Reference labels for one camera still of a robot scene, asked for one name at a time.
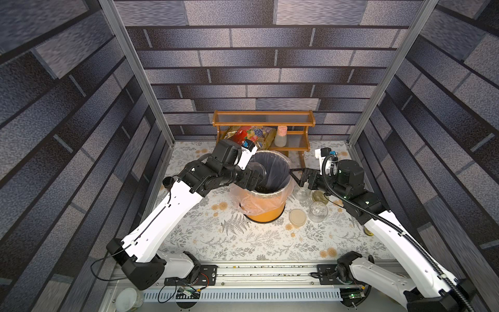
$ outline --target table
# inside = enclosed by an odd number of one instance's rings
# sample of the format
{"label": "table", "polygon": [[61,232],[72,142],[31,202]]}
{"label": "table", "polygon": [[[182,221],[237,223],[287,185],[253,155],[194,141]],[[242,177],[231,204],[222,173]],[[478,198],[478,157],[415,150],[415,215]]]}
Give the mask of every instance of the table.
{"label": "table", "polygon": [[[311,150],[304,155],[309,168],[318,169],[314,150],[331,147],[339,159],[350,159],[345,142],[311,141]],[[176,142],[166,175],[178,174],[186,163],[213,151],[215,142]],[[354,250],[375,259],[395,257],[376,238],[364,234],[362,226],[341,207],[335,197],[329,199],[329,214],[321,223],[307,220],[300,228],[289,222],[291,209],[307,212],[311,198],[299,201],[288,197],[282,216],[269,224],[248,220],[232,202],[230,187],[211,191],[193,207],[166,237],[160,251],[191,252],[200,261],[316,261],[337,259]],[[160,190],[156,205],[167,196]]]}

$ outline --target wooden shelf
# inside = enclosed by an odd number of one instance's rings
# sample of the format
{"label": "wooden shelf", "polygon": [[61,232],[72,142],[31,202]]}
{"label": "wooden shelf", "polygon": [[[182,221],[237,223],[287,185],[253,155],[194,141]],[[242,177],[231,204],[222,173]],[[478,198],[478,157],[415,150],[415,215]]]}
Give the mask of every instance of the wooden shelf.
{"label": "wooden shelf", "polygon": [[221,126],[302,126],[301,131],[288,131],[287,142],[277,147],[274,142],[269,150],[288,155],[290,151],[300,152],[301,166],[305,167],[304,152],[310,151],[308,128],[315,126],[315,117],[309,111],[215,111],[213,126],[217,128],[217,142],[224,136]]}
{"label": "wooden shelf", "polygon": [[304,151],[308,152],[310,150],[310,146],[307,143],[307,137],[306,135],[298,131],[300,133],[290,133],[292,131],[288,131],[286,135],[286,145],[283,147],[277,147],[274,142],[272,142],[272,145],[268,148],[269,150],[272,151]]}
{"label": "wooden shelf", "polygon": [[214,126],[315,126],[310,111],[215,111]]}

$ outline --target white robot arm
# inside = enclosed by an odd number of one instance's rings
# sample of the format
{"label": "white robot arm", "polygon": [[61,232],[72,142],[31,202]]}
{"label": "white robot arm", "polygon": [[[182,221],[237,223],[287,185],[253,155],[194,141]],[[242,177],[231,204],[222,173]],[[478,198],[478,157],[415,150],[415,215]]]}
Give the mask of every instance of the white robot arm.
{"label": "white robot arm", "polygon": [[248,165],[256,150],[250,140],[241,146],[229,140],[220,141],[211,154],[185,166],[169,196],[136,229],[107,244],[109,253],[138,289],[148,288],[159,278],[176,277],[193,282],[198,276],[196,270],[199,271],[194,256],[188,252],[165,254],[158,249],[183,216],[211,190],[230,183],[254,190],[265,178],[264,170]]}
{"label": "white robot arm", "polygon": [[[353,160],[338,161],[330,148],[315,151],[321,170],[292,169],[291,176],[309,189],[321,189],[343,201],[346,211],[371,231],[395,256],[410,278],[389,272],[359,253],[349,252],[338,259],[336,272],[343,282],[360,281],[390,296],[409,311],[463,311],[473,308],[469,300],[476,293],[467,279],[458,280],[405,230],[393,212],[379,198],[364,189],[364,170]],[[326,173],[327,167],[335,167]],[[293,172],[302,171],[300,179]]]}

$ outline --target orange trash can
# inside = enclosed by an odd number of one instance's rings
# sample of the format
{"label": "orange trash can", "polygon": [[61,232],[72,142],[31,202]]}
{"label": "orange trash can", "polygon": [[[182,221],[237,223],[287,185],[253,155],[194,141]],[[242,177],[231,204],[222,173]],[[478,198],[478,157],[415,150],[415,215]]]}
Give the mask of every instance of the orange trash can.
{"label": "orange trash can", "polygon": [[276,151],[257,151],[250,162],[260,163],[266,170],[264,181],[248,191],[231,185],[230,194],[239,202],[239,210],[251,221],[270,223],[284,212],[286,199],[293,192],[295,181],[289,175],[291,161]]}

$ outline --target snack bag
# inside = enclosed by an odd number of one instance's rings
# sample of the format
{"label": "snack bag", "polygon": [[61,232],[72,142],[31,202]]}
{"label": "snack bag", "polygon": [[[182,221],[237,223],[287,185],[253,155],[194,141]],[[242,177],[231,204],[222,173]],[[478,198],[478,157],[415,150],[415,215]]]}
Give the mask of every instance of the snack bag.
{"label": "snack bag", "polygon": [[229,139],[242,144],[244,140],[253,141],[256,147],[268,149],[274,140],[277,130],[264,126],[231,126],[224,135],[224,139]]}

